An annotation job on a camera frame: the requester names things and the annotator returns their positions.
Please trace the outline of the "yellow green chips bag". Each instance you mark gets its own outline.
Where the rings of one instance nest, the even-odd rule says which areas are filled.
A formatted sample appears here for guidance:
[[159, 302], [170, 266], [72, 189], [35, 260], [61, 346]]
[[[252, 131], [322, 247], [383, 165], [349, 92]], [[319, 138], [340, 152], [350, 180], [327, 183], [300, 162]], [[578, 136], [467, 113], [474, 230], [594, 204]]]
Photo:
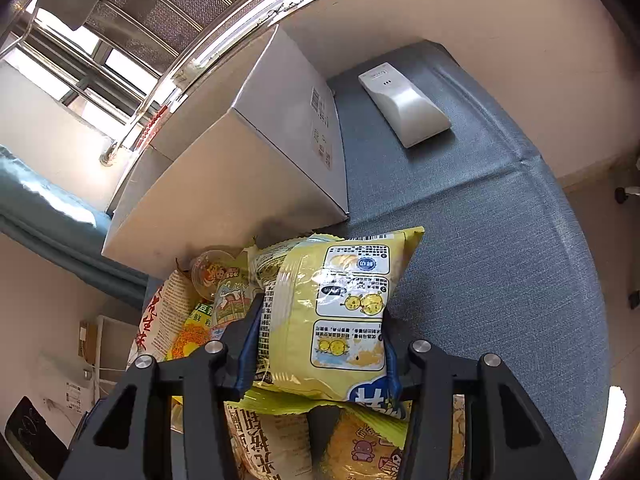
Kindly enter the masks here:
[[420, 226], [312, 234], [253, 252], [250, 278], [265, 294], [255, 386], [405, 418], [387, 377], [383, 315], [423, 235]]

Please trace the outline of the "yellow donut snack bag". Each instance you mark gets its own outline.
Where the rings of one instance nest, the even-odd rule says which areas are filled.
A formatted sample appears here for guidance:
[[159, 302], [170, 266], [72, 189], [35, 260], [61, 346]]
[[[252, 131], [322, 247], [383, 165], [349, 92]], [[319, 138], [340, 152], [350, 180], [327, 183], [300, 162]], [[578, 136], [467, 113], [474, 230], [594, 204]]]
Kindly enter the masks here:
[[166, 353], [166, 361], [190, 356], [207, 341], [210, 341], [213, 305], [207, 302], [197, 304], [178, 330], [174, 342]]

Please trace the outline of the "pale green milk snack bag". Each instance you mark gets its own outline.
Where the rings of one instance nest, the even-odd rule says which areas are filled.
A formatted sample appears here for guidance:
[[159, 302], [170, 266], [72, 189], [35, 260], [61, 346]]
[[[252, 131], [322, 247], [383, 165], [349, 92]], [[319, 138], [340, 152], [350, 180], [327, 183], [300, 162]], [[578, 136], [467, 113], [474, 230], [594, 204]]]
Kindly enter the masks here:
[[231, 323], [246, 317], [250, 305], [260, 292], [256, 278], [250, 273], [246, 252], [241, 252], [232, 263], [222, 264], [217, 278], [209, 332], [213, 340], [221, 340]]

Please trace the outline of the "beige cracker snack bag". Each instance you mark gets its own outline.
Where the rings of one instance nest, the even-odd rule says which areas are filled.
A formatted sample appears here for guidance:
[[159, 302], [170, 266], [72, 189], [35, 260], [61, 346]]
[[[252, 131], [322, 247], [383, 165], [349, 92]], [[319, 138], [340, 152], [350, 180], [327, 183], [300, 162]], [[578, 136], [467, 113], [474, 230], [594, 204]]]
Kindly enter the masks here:
[[254, 479], [312, 479], [305, 415], [267, 415], [224, 404], [236, 455]]

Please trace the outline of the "round cake clear pack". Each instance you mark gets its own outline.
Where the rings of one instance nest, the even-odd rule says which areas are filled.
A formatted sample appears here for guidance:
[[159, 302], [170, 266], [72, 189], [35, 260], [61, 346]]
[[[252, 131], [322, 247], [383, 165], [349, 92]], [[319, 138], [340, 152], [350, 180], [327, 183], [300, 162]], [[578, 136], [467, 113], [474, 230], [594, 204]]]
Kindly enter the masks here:
[[[452, 397], [452, 440], [449, 479], [463, 477], [465, 400]], [[341, 408], [326, 444], [319, 470], [322, 479], [396, 479], [402, 448], [385, 439], [360, 417]]]

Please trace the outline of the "red white snack bag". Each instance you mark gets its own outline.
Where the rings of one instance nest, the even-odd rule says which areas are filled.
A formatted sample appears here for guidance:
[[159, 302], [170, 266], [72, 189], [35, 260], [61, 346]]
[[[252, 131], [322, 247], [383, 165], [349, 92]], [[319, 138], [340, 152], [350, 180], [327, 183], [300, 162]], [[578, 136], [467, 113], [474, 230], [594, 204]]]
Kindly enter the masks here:
[[162, 362], [197, 302], [198, 293], [190, 278], [180, 270], [172, 272], [142, 312], [127, 366], [133, 366], [142, 354]]

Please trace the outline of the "small jelly cup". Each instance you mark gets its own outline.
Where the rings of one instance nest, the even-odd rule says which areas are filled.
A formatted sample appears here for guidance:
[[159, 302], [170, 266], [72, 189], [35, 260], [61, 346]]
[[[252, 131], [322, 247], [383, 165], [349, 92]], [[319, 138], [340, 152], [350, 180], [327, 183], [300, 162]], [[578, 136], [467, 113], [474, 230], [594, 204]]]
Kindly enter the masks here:
[[209, 249], [194, 258], [190, 266], [192, 284], [205, 300], [213, 300], [221, 281], [234, 267], [234, 258], [220, 249]]

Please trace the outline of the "white cardboard storage box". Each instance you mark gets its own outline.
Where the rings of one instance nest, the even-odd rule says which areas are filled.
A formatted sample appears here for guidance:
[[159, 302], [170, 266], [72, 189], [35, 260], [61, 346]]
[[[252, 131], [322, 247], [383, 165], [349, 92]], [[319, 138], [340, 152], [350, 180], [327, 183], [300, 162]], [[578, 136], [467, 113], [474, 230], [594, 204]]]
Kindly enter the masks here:
[[166, 110], [132, 168], [102, 252], [163, 278], [208, 248], [269, 245], [347, 216], [332, 91], [275, 28]]

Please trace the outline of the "white remote control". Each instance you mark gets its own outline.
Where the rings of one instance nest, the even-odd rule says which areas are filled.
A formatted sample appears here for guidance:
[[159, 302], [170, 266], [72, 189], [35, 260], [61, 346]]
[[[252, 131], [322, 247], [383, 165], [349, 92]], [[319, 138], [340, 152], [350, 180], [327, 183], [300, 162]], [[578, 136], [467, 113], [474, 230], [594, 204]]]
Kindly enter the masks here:
[[375, 66], [358, 80], [404, 148], [451, 127], [442, 110], [392, 64]]

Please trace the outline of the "blue curtain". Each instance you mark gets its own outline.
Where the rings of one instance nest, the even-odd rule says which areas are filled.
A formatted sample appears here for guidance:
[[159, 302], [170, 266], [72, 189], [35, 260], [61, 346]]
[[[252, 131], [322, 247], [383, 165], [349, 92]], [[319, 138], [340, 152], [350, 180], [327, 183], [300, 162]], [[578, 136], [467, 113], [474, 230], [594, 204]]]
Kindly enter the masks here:
[[1, 232], [140, 310], [149, 277], [102, 256], [111, 218], [1, 149]]

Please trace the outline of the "steel window railing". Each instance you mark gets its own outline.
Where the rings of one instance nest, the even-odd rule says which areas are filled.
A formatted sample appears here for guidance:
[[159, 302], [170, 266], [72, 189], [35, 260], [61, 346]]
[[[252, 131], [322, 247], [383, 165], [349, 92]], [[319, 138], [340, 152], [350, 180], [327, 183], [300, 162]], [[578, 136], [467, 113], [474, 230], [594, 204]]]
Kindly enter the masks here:
[[132, 54], [109, 43], [112, 48], [140, 65], [155, 81], [151, 88], [134, 98], [132, 110], [122, 125], [122, 136], [103, 151], [100, 156], [101, 164], [111, 166], [116, 154], [127, 142], [140, 144], [144, 132], [138, 125], [151, 125], [159, 108], [175, 102], [242, 39], [281, 21], [288, 14], [313, 1], [243, 0], [218, 23], [204, 29], [163, 73], [157, 73]]

